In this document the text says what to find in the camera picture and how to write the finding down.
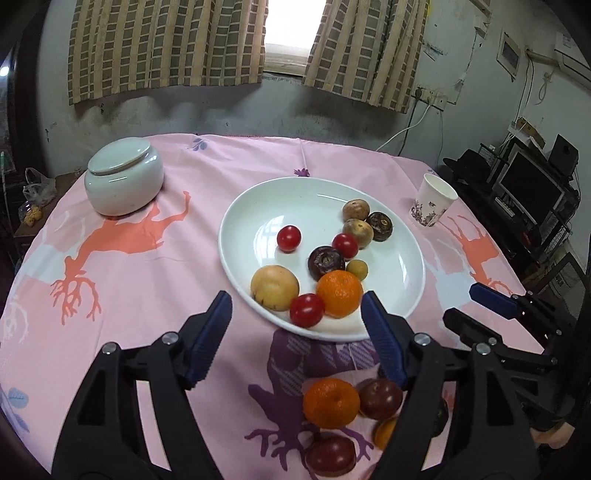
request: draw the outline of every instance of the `red tomato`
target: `red tomato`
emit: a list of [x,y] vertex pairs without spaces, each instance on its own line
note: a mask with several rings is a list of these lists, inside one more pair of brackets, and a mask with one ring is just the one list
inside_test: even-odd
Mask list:
[[324,302],[315,293],[300,295],[291,302],[290,319],[298,327],[313,327],[323,316]]
[[357,252],[359,252],[359,245],[353,235],[348,233],[339,233],[333,240],[333,248],[336,248],[345,260],[351,260]]
[[277,234],[277,246],[280,250],[293,252],[301,242],[301,232],[298,227],[287,225]]

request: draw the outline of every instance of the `jar lid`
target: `jar lid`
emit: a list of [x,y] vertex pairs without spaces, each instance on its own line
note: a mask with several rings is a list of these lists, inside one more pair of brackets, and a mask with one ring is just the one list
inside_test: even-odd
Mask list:
[[88,170],[95,175],[105,175],[125,168],[145,155],[150,142],[143,138],[128,137],[115,140],[101,148],[88,162]]

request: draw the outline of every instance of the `purple deer print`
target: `purple deer print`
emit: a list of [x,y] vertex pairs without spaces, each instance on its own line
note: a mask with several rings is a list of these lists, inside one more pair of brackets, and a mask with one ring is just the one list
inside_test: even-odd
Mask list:
[[[277,430],[256,429],[245,439],[261,437],[261,456],[264,457],[269,449],[269,438],[275,436],[273,445],[278,446],[271,452],[271,457],[279,457],[283,470],[287,471],[287,454],[291,450],[300,452],[305,466],[305,448],[298,435],[310,432],[318,437],[320,431],[304,417],[304,397],[301,393],[303,382],[309,378],[323,378],[354,369],[371,368],[377,363],[378,355],[368,340],[337,348],[332,343],[317,342],[282,329],[276,330],[267,363],[273,392],[252,384],[248,386],[248,393],[261,406],[267,418],[277,425]],[[363,456],[369,459],[367,449],[374,448],[372,443],[354,430],[345,427],[341,431],[357,441],[357,460]]]

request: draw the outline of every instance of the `plate rim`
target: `plate rim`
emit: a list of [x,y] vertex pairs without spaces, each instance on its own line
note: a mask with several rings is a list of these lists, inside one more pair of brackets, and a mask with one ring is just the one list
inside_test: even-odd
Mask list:
[[360,341],[368,340],[369,339],[369,334],[367,334],[367,333],[364,334],[364,335],[326,334],[326,333],[315,332],[313,330],[308,330],[306,328],[298,327],[297,325],[294,325],[292,323],[288,323],[285,320],[280,319],[276,315],[273,315],[272,312],[270,312],[266,308],[264,308],[261,305],[259,305],[250,295],[246,295],[246,296],[245,295],[242,295],[242,293],[241,293],[242,286],[237,281],[237,279],[235,278],[235,276],[230,272],[230,269],[228,267],[228,263],[226,262],[226,258],[225,258],[224,254],[223,254],[223,251],[222,251],[222,234],[223,234],[223,230],[224,230],[224,226],[225,226],[225,222],[226,222],[226,217],[227,217],[228,213],[230,212],[230,210],[232,209],[232,207],[234,206],[234,204],[236,202],[238,202],[242,196],[246,195],[252,189],[257,188],[257,187],[260,187],[261,185],[263,185],[265,183],[270,183],[270,182],[273,182],[273,181],[279,181],[279,180],[285,180],[285,179],[289,179],[290,181],[320,181],[320,182],[323,182],[323,183],[333,183],[335,185],[338,185],[338,186],[341,186],[341,187],[345,187],[347,189],[351,189],[351,190],[353,190],[355,192],[361,193],[362,195],[364,195],[366,197],[369,197],[374,202],[377,202],[377,203],[380,203],[380,204],[384,205],[397,218],[400,219],[400,221],[404,225],[404,228],[406,228],[408,230],[408,232],[410,233],[410,235],[411,235],[414,243],[416,244],[416,246],[418,248],[419,254],[421,255],[421,265],[423,267],[423,280],[421,282],[421,288],[420,288],[419,295],[418,295],[416,301],[414,302],[414,304],[410,307],[409,312],[406,314],[406,317],[411,316],[412,313],[416,310],[419,302],[423,298],[423,294],[424,294],[424,291],[425,291],[425,285],[426,285],[426,282],[427,282],[427,272],[426,272],[425,257],[423,255],[423,250],[421,250],[421,245],[418,243],[418,240],[415,237],[415,235],[412,232],[412,230],[409,228],[409,226],[406,224],[406,222],[404,222],[404,220],[400,217],[400,215],[396,214],[384,202],[380,202],[377,198],[373,197],[372,195],[370,195],[370,194],[368,194],[366,192],[363,192],[363,191],[361,191],[359,189],[356,189],[356,188],[354,188],[354,187],[352,187],[350,185],[346,185],[344,183],[340,183],[338,181],[326,180],[326,179],[321,179],[321,178],[317,178],[317,177],[278,177],[276,179],[270,179],[270,180],[262,181],[260,183],[257,183],[256,185],[253,185],[252,187],[249,187],[248,189],[244,190],[244,192],[242,192],[240,195],[238,195],[232,201],[232,203],[230,204],[230,206],[226,209],[226,212],[224,213],[224,215],[222,217],[222,221],[221,221],[220,226],[219,226],[219,231],[217,233],[217,251],[218,251],[218,254],[219,254],[220,261],[222,263],[222,268],[223,268],[223,270],[224,270],[224,272],[225,272],[228,280],[230,281],[232,287],[238,293],[238,296],[240,298],[242,298],[243,300],[245,300],[246,303],[250,307],[252,307],[257,313],[259,313],[265,320],[273,323],[274,325],[276,325],[279,328],[283,328],[284,330],[287,330],[288,332],[295,333],[296,335],[304,336],[304,337],[310,338],[312,340],[320,340],[320,341],[323,341],[323,342],[334,342],[334,343],[360,342]]

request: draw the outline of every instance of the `white wall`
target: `white wall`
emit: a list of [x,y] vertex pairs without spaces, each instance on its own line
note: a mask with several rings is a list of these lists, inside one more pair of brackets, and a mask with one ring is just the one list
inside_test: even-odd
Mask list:
[[[269,135],[356,145],[374,150],[404,128],[408,115],[374,108],[300,85],[299,79],[265,75],[261,85],[240,87],[168,87],[141,90],[69,106],[67,47],[76,0],[53,0],[41,40],[38,89],[41,131],[50,172],[85,166],[101,146],[130,135],[167,132]],[[459,157],[482,142],[498,145],[515,118],[525,82],[522,61],[513,82],[497,63],[499,39],[505,30],[522,50],[530,46],[551,56],[556,31],[564,27],[541,0],[492,0],[486,38],[477,39],[472,63],[457,105],[443,114],[443,149],[439,158]],[[432,60],[425,53],[417,71],[417,86],[451,87],[465,71],[480,12],[469,0],[431,0],[425,41],[445,55]],[[573,220],[572,243],[586,258],[591,211],[591,147],[586,142],[591,115],[589,92],[560,74],[548,86],[546,100],[534,105],[544,69],[537,65],[525,116],[546,139],[548,147],[561,133],[580,151],[579,177],[583,201]],[[423,114],[420,104],[415,114]],[[384,150],[397,153],[402,135]],[[441,149],[441,117],[435,109],[408,136],[404,156],[435,166]]]

